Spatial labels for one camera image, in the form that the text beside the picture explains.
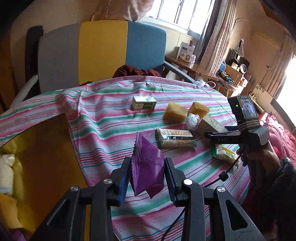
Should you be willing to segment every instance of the window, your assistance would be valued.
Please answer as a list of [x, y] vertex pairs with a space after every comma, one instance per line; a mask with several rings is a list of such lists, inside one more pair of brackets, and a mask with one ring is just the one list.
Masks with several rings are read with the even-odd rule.
[[276, 101], [286, 112], [293, 124], [296, 124], [296, 111], [294, 108], [293, 97], [296, 90], [296, 81], [295, 81], [295, 69], [296, 69], [296, 57], [290, 61], [286, 69], [286, 78], [284, 85], [281, 89], [280, 94], [278, 95]]
[[201, 35], [212, 13], [214, 2], [215, 0], [155, 0], [146, 16]]

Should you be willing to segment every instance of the striped tablecloth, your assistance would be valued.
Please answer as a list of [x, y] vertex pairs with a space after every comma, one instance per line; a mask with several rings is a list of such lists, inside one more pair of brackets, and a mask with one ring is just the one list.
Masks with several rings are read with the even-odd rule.
[[[154, 111], [131, 110], [133, 96], [153, 96]], [[158, 77], [120, 77], [68, 90], [47, 92], [22, 102], [0, 116], [0, 146], [29, 127], [59, 114], [66, 114], [69, 131], [79, 165], [89, 186], [108, 177], [130, 156], [137, 131], [156, 145], [156, 128], [185, 129], [185, 124], [171, 124], [163, 119], [169, 102], [189, 108], [193, 101], [210, 108], [210, 115], [222, 125], [235, 125], [227, 99], [202, 83], [189, 84]], [[195, 149], [164, 149], [176, 168], [187, 178], [206, 185], [216, 179], [228, 164], [212, 158], [208, 140], [194, 133]], [[236, 150], [237, 145], [229, 145]], [[222, 183], [236, 200], [242, 200], [249, 183], [249, 172], [241, 164]], [[112, 208], [113, 230], [120, 240], [160, 240], [162, 234], [181, 212], [170, 202], [167, 186], [150, 199], [146, 192], [134, 197], [129, 185], [126, 200], [120, 208]], [[209, 212], [207, 233], [210, 232]], [[183, 218], [166, 240], [181, 240]]]

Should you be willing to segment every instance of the black sleeve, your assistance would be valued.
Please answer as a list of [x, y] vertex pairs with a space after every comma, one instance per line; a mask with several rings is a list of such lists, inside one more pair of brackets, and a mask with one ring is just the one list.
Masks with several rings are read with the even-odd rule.
[[296, 171], [288, 158], [267, 177], [265, 187], [269, 188], [264, 209], [276, 221], [279, 240], [296, 240]]

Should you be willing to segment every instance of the ceiling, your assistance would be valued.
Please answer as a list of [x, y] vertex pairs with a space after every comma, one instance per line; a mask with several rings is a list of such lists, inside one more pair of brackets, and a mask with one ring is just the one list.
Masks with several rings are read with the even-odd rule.
[[270, 17], [271, 19], [277, 21], [278, 23], [281, 23], [281, 20], [279, 19], [278, 16], [276, 16], [264, 3], [261, 2], [261, 5], [265, 11], [266, 16]]

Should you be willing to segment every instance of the yellow chair panel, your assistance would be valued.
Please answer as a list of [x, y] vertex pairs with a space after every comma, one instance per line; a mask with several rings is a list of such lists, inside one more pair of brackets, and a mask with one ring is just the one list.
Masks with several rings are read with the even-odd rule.
[[81, 24], [78, 46], [79, 83], [112, 78], [126, 62], [128, 22], [102, 20]]

